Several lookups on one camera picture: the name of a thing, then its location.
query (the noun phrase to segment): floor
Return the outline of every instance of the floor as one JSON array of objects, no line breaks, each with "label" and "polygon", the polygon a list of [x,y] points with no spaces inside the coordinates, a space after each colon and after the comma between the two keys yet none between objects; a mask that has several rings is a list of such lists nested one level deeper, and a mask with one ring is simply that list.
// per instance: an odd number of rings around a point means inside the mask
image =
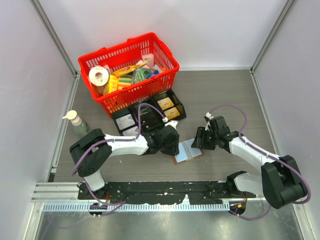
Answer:
[{"label": "floor", "polygon": [[[274,152],[266,122],[248,70],[180,71],[172,88],[184,104],[187,117],[177,126],[180,141],[195,137],[197,127],[204,126],[204,115],[220,104],[235,104],[244,109],[248,125],[244,135],[252,142]],[[80,80],[73,109],[86,119],[92,129],[101,128],[105,134],[119,135],[114,122],[104,109],[91,97]],[[240,112],[230,107],[216,111],[223,116],[232,131],[239,130],[244,122]],[[55,182],[79,182],[79,176],[71,177],[74,167],[69,147],[78,140],[71,124],[68,124],[56,170]],[[258,173],[241,158],[222,149],[205,150],[204,155],[179,165],[174,165],[168,155],[123,155],[109,158],[101,167],[106,181],[205,181],[225,180],[234,172],[244,170]]]},{"label": "floor", "polygon": [[[248,201],[244,215],[261,216],[268,206],[264,201]],[[242,220],[226,211],[117,212],[102,218],[85,219],[88,216],[88,212],[84,211],[44,212],[35,239],[304,239],[291,204],[278,210],[272,209],[265,218],[257,221]]]}]

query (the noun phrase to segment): wooden surface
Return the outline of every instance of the wooden surface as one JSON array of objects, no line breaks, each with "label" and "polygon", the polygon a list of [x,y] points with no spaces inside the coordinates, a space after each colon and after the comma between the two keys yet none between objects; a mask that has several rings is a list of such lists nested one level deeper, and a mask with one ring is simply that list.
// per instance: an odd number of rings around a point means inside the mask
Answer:
[{"label": "wooden surface", "polygon": [[[235,104],[245,110],[248,125],[244,135],[252,142],[274,152],[265,119],[248,70],[181,71],[175,78],[173,90],[184,104],[187,117],[177,126],[180,141],[195,137],[197,127],[205,126],[204,115],[220,104]],[[119,135],[114,122],[100,104],[94,102],[82,79],[74,99],[73,109],[86,119],[92,129],[101,128],[105,134]],[[215,116],[223,116],[231,131],[239,130],[244,118],[231,107],[218,109]],[[79,182],[78,175],[71,177],[74,167],[69,147],[78,140],[68,124],[60,155],[55,182]],[[204,155],[179,165],[171,156],[160,152],[156,155],[122,155],[108,158],[101,167],[106,181],[198,181],[225,180],[234,172],[244,170],[257,174],[251,165],[241,158],[216,148],[204,150]]]}]

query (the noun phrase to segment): soap dispenser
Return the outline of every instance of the soap dispenser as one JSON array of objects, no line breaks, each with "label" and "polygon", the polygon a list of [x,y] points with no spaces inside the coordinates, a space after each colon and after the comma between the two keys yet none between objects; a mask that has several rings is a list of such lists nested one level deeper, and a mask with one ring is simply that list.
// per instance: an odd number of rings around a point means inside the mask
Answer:
[{"label": "soap dispenser", "polygon": [[72,123],[73,130],[81,138],[83,138],[91,131],[87,122],[81,117],[79,117],[75,110],[68,111],[62,119],[70,120],[70,122]]}]

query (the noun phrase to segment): wall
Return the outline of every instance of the wall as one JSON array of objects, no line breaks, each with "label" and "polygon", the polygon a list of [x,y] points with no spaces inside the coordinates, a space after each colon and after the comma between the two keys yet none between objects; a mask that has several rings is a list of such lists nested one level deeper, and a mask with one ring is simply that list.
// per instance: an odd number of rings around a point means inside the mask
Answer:
[{"label": "wall", "polygon": [[306,208],[315,231],[320,226],[319,12],[320,1],[298,0],[256,72],[279,150],[296,159],[310,184]]},{"label": "wall", "polygon": [[0,29],[0,239],[21,240],[73,77],[29,1],[2,1]]},{"label": "wall", "polygon": [[40,0],[73,65],[155,32],[181,68],[250,68],[286,0]]}]

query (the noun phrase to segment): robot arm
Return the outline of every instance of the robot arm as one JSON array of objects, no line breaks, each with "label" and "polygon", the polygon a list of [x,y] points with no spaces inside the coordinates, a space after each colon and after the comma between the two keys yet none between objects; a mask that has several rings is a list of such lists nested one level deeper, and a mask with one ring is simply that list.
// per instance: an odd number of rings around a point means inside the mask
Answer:
[{"label": "robot arm", "polygon": [[95,143],[106,140],[92,149],[78,167],[78,174],[88,183],[92,191],[98,191],[105,186],[100,167],[109,157],[119,155],[149,155],[161,151],[163,154],[176,156],[179,154],[178,121],[170,121],[160,130],[142,133],[135,136],[111,136],[103,134],[101,129],[94,129],[77,141],[69,149],[74,164]]},{"label": "robot arm", "polygon": [[291,170],[280,163],[270,159],[270,156],[278,158],[299,171],[293,157],[287,155],[280,157],[273,153],[267,156],[254,150],[250,145],[267,153],[261,147],[250,142],[239,132],[230,131],[222,116],[212,117],[206,115],[206,127],[198,127],[192,148],[214,150],[216,146],[227,152],[237,155],[254,166],[261,176],[254,176],[245,171],[239,171],[227,177],[227,183],[231,192],[250,192],[265,197],[268,203],[275,209],[279,209],[289,203],[301,199],[307,195],[306,186],[300,178]]}]

